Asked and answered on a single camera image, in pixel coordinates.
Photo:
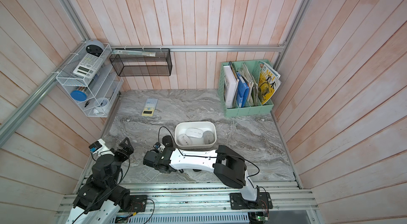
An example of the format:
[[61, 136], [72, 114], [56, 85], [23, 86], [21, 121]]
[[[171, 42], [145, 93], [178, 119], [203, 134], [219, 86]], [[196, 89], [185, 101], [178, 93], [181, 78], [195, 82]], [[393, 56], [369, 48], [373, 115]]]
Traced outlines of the white plastic storage box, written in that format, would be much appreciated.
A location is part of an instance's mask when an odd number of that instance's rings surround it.
[[[178, 136], [181, 134], [185, 134], [185, 131], [188, 128], [198, 128], [198, 129], [201, 129], [203, 132], [208, 131], [208, 130], [212, 131], [215, 136], [214, 143], [212, 143], [210, 145], [206, 145], [204, 143], [203, 138], [200, 138], [200, 139], [190, 138], [192, 140], [192, 146], [180, 146], [177, 141]], [[212, 122], [209, 122], [209, 121], [182, 122], [176, 126], [175, 144], [181, 149], [209, 149], [214, 146], [216, 141], [217, 141], [216, 128]]]

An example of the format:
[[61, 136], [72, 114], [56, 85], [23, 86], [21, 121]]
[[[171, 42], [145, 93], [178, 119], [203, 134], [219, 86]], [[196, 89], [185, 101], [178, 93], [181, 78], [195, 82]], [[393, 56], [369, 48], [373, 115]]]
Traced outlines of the black ribbed mouse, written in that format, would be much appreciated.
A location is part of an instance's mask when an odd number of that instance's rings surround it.
[[171, 135], [166, 135], [162, 138], [162, 144], [164, 147], [173, 147], [173, 139]]

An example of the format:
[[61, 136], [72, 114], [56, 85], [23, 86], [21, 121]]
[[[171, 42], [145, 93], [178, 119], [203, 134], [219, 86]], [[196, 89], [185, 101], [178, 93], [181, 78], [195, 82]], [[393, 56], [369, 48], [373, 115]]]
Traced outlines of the white computer mouse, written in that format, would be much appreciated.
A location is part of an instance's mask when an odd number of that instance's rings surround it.
[[188, 128], [185, 131], [185, 134], [189, 137], [189, 138], [197, 138], [200, 139], [203, 137], [204, 132], [201, 129], [198, 128]]

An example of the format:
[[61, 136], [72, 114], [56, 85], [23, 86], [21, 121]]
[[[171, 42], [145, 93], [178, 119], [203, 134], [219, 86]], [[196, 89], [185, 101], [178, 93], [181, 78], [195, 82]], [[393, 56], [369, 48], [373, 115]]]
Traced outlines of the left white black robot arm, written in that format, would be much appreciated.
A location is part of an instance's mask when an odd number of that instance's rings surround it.
[[78, 191], [68, 224], [107, 224], [120, 210], [132, 210], [130, 191], [120, 186], [125, 177], [122, 163], [134, 152], [129, 138], [117, 149], [108, 148], [103, 139], [89, 149], [95, 159], [92, 174]]

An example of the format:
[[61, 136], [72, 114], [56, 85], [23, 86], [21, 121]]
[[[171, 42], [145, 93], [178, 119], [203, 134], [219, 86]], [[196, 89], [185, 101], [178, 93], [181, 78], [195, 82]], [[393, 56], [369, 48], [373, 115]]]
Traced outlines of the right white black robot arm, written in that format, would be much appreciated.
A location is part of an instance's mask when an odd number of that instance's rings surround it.
[[143, 164], [161, 173], [184, 170], [200, 170], [214, 173], [226, 186], [238, 189], [243, 200], [258, 202], [260, 190], [252, 182], [248, 173], [246, 159], [220, 145], [212, 151], [185, 151], [173, 147], [165, 147], [162, 151], [148, 151]]

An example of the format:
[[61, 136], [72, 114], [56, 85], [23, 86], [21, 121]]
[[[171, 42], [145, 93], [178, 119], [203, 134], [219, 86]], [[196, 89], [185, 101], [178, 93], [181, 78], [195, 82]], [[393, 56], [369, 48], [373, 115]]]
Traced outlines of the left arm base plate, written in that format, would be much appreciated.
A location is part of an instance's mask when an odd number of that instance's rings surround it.
[[147, 195], [129, 195], [124, 199], [123, 212], [144, 212], [147, 204]]

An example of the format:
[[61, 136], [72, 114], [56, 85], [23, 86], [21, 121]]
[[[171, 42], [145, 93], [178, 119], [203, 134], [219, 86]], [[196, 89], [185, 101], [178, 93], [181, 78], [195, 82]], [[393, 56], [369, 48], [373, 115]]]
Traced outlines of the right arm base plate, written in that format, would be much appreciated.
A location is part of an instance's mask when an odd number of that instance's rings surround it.
[[230, 193], [229, 196], [232, 210], [271, 210], [273, 208], [268, 192], [260, 192], [256, 201], [245, 200], [240, 193]]

